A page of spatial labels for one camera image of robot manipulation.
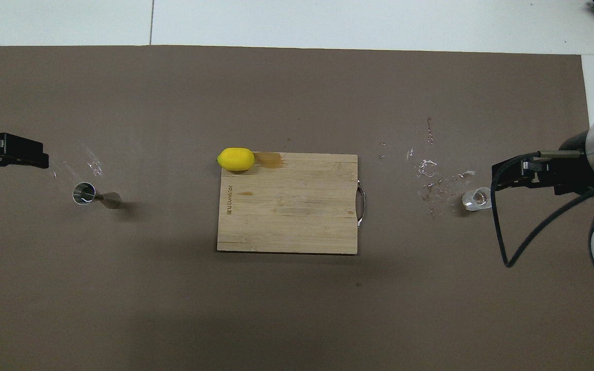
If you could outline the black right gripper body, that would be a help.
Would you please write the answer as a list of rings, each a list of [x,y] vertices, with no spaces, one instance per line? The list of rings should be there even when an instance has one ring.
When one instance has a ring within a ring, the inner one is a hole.
[[[582,195],[594,188],[594,169],[586,156],[586,141],[588,132],[570,137],[559,146],[557,153],[565,152],[568,157],[552,160],[556,185],[554,195],[576,193]]]

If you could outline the yellow lemon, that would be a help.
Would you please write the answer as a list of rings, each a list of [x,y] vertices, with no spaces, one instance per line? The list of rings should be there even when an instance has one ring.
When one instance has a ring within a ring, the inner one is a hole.
[[[217,155],[221,168],[231,172],[243,172],[254,166],[255,155],[248,148],[228,147]]]

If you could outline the brown table mat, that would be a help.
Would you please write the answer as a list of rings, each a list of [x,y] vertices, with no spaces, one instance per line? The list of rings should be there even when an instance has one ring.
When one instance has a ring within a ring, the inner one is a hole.
[[[580,56],[0,47],[0,133],[51,162],[0,167],[0,371],[594,371],[594,201],[505,268],[419,174],[487,186],[588,125]],[[358,254],[217,251],[227,146],[358,155]]]

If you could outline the clear glass cup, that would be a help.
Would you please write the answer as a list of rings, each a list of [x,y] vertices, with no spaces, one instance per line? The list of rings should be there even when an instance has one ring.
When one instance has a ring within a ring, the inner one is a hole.
[[[492,208],[491,189],[488,187],[467,191],[461,200],[464,208],[470,212]]]

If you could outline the wooden cutting board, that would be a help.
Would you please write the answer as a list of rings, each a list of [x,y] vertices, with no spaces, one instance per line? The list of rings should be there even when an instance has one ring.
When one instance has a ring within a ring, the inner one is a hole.
[[[257,152],[221,171],[217,250],[356,255],[358,155]]]

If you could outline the steel double jigger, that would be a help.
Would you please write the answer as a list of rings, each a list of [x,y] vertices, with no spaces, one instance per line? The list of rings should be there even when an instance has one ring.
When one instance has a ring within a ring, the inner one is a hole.
[[[101,193],[91,183],[81,182],[76,184],[73,193],[73,202],[77,205],[100,203],[107,209],[118,209],[122,204],[120,195],[116,192]]]

